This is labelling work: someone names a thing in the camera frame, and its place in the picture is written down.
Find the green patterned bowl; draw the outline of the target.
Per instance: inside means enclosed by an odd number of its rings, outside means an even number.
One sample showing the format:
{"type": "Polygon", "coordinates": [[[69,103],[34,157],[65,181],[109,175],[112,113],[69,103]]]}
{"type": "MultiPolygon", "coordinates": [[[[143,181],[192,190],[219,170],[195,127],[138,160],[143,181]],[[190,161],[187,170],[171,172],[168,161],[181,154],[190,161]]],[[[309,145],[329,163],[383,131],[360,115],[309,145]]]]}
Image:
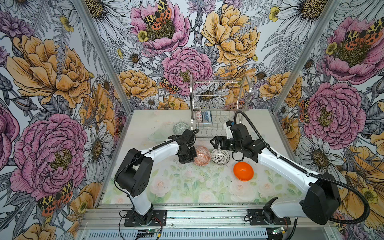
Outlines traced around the green patterned bowl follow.
{"type": "Polygon", "coordinates": [[[190,125],[185,122],[178,122],[173,126],[174,135],[182,135],[185,130],[190,129],[190,125]]]}

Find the blue floral bowl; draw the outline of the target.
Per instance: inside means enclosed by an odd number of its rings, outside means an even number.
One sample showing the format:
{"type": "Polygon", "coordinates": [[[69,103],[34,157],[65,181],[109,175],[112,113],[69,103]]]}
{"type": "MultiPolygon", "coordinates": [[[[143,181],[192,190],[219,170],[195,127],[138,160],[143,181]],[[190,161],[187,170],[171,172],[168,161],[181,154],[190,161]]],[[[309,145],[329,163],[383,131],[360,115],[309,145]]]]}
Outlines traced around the blue floral bowl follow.
{"type": "Polygon", "coordinates": [[[208,124],[213,123],[213,117],[212,117],[211,111],[203,111],[202,116],[203,116],[203,123],[208,123],[208,124]]]}

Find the dark blue patterned bowl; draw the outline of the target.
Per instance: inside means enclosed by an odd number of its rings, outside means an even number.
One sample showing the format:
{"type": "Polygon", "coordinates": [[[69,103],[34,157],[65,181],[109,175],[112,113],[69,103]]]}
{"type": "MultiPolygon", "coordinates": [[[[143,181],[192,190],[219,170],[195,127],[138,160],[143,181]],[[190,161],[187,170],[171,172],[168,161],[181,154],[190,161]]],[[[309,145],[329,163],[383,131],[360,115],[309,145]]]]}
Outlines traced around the dark blue patterned bowl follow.
{"type": "Polygon", "coordinates": [[[204,117],[203,117],[203,112],[202,111],[195,111],[195,120],[198,123],[203,123],[204,122],[204,117]]]}

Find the silver wire dish rack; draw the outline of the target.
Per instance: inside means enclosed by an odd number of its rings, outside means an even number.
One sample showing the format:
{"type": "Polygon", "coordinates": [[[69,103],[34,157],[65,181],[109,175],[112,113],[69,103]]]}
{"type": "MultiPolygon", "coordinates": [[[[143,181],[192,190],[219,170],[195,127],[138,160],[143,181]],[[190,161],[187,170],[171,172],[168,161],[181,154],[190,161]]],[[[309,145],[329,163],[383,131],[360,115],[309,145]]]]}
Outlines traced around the silver wire dish rack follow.
{"type": "Polygon", "coordinates": [[[239,79],[218,76],[210,81],[190,83],[191,129],[199,130],[198,139],[211,139],[226,134],[226,122],[233,120],[236,111],[249,109],[253,80],[245,75],[239,79]],[[213,123],[198,123],[195,111],[211,111],[213,123]]]}

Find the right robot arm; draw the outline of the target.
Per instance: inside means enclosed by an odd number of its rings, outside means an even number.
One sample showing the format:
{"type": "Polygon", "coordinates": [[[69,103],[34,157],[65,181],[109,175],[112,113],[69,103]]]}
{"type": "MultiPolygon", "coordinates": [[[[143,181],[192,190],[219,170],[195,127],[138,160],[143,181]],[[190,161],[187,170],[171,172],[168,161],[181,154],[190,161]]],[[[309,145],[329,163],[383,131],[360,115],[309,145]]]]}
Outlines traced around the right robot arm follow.
{"type": "Polygon", "coordinates": [[[216,150],[240,152],[245,158],[253,160],[275,171],[292,183],[303,196],[297,200],[272,198],[263,207],[263,217],[272,223],[285,217],[308,218],[314,223],[325,225],[341,204],[338,187],[333,176],[302,168],[297,163],[277,153],[262,139],[254,140],[245,125],[227,122],[226,136],[216,136],[210,143],[216,150]]]}

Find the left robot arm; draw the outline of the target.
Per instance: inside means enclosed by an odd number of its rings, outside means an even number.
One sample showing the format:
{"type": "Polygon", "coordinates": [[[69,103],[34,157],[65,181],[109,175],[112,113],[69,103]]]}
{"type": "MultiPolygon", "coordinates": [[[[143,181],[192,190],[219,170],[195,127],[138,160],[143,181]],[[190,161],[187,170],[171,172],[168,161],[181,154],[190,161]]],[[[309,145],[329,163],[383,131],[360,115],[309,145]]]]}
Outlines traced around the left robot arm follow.
{"type": "Polygon", "coordinates": [[[132,210],[127,212],[126,227],[148,226],[151,221],[159,219],[145,193],[153,165],[171,156],[177,156],[182,165],[193,163],[197,157],[194,147],[197,133],[199,130],[187,129],[181,135],[172,135],[147,150],[133,148],[128,151],[114,177],[115,187],[127,194],[133,205],[132,210]]]}

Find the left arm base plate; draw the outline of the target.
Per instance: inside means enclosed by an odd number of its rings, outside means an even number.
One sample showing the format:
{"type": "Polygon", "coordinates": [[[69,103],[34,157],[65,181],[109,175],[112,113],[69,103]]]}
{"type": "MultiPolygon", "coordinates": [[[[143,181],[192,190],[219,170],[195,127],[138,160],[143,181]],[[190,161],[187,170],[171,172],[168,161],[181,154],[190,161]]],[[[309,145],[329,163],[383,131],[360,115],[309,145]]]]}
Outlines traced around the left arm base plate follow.
{"type": "Polygon", "coordinates": [[[164,227],[167,221],[166,210],[150,210],[144,216],[129,210],[125,217],[125,227],[164,227]]]}

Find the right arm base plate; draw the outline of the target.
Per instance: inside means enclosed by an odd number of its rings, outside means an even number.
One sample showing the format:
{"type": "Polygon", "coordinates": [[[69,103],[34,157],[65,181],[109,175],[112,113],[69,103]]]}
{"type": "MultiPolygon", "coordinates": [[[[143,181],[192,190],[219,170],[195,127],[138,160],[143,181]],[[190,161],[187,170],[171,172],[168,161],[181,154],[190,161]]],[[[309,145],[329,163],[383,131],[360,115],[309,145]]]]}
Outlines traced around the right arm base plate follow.
{"type": "Polygon", "coordinates": [[[249,222],[251,226],[291,225],[290,218],[278,218],[271,211],[263,209],[248,209],[245,220],[249,222]]]}

